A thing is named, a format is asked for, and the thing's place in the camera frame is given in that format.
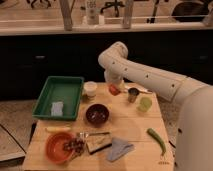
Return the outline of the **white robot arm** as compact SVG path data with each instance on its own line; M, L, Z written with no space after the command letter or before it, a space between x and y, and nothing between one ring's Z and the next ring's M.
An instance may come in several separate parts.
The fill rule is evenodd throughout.
M118 87L126 78L180 104L174 171L213 171L213 85L127 57L128 48L120 41L99 55L106 82Z

